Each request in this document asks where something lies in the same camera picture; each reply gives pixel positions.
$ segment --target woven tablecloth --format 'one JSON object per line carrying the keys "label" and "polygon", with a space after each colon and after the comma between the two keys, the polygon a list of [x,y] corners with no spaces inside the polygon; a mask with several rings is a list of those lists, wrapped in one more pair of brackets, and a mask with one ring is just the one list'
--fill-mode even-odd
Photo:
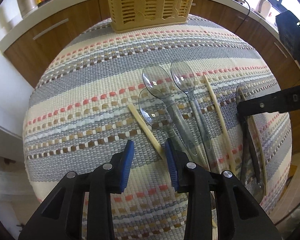
{"label": "woven tablecloth", "polygon": [[[190,15],[187,24],[125,34],[114,33],[110,22],[96,24],[69,44],[50,64],[30,98],[23,133],[30,183],[42,201],[68,171],[91,172],[132,139],[135,155],[128,187],[121,195],[111,195],[116,237],[183,239],[187,195],[174,192],[163,161],[127,108],[130,102],[138,107],[138,95],[144,88],[143,68],[156,63],[169,73],[171,62],[179,59],[191,67],[197,80],[207,76],[226,123],[239,174],[242,131],[236,118],[236,87],[244,83],[253,97],[259,97],[280,90],[279,85],[253,47],[203,18]],[[226,143],[220,119],[203,82],[195,93],[219,168],[224,170]],[[176,89],[174,99],[198,140],[186,95]],[[289,114],[272,113],[255,115],[254,120],[259,130],[253,133],[259,164],[262,167],[263,156],[258,138],[267,175],[267,195],[261,206],[269,213],[290,166],[290,119]],[[152,132],[163,145],[165,134]],[[248,173],[246,187],[253,193],[256,179],[251,160]]]}

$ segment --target tiled floor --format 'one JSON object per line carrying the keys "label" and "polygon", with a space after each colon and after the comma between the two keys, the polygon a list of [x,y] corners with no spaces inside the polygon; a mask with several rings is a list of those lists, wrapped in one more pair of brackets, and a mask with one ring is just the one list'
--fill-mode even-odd
{"label": "tiled floor", "polygon": [[[292,156],[291,164],[296,165],[297,170],[288,189],[270,214],[270,218],[274,223],[284,217],[300,202],[300,153]],[[282,227],[284,227],[284,222],[279,224],[279,231]]]}

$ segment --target cabinet door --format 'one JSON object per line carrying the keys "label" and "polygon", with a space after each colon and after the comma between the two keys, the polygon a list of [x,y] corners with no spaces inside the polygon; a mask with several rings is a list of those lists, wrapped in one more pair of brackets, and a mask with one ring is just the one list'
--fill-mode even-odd
{"label": "cabinet door", "polygon": [[193,0],[190,14],[203,17],[209,21],[219,24],[226,6],[211,0]]}
{"label": "cabinet door", "polygon": [[243,13],[238,12],[237,10],[232,9],[228,6],[225,6],[225,10],[220,25],[234,33],[234,31],[242,23],[244,18],[245,15]]}
{"label": "cabinet door", "polygon": [[[245,15],[237,15],[238,19],[241,20],[241,22],[239,23],[239,25],[242,23],[242,21],[245,18]],[[255,34],[255,32],[258,29],[258,26],[260,25],[259,22],[257,22],[256,20],[248,17],[243,23],[242,25],[239,27],[239,29],[236,32],[236,35],[238,35],[241,39],[243,39],[244,41],[246,41],[247,43],[249,43],[251,45],[251,43],[253,42],[252,37]]]}
{"label": "cabinet door", "polygon": [[261,24],[247,41],[267,63],[281,89],[293,87],[300,80],[300,70],[293,58]]}
{"label": "cabinet door", "polygon": [[55,57],[79,34],[101,21],[98,0],[66,8],[31,28],[5,52],[33,87]]}
{"label": "cabinet door", "polygon": [[99,7],[102,21],[111,17],[108,0],[99,0]]}

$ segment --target cabinet handle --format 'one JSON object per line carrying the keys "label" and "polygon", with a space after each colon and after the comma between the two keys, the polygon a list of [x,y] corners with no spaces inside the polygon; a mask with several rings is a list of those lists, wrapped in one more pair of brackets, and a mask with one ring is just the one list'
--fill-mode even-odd
{"label": "cabinet handle", "polygon": [[53,30],[54,28],[57,28],[59,25],[64,24],[68,21],[69,21],[69,19],[67,18],[67,19],[62,20],[61,22],[58,22],[58,23],[50,26],[49,28],[47,28],[47,29],[43,30],[42,32],[40,32],[38,35],[34,36],[33,40],[35,41],[37,38],[40,38],[42,35],[46,34],[47,32]]}
{"label": "cabinet handle", "polygon": [[[244,18],[242,18],[241,16],[238,16],[238,18],[239,18],[240,20],[244,20]],[[244,21],[247,22],[248,19],[245,19]]]}
{"label": "cabinet handle", "polygon": [[281,51],[281,53],[288,58],[288,56],[283,52],[283,50],[279,47],[279,45],[277,43],[274,42],[274,44],[277,46],[277,48]]}

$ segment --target plastic utensil basket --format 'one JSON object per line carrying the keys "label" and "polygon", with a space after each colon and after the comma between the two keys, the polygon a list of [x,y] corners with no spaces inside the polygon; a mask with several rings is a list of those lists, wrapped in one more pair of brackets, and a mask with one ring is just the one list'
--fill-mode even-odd
{"label": "plastic utensil basket", "polygon": [[185,23],[192,0],[108,0],[116,33]]}

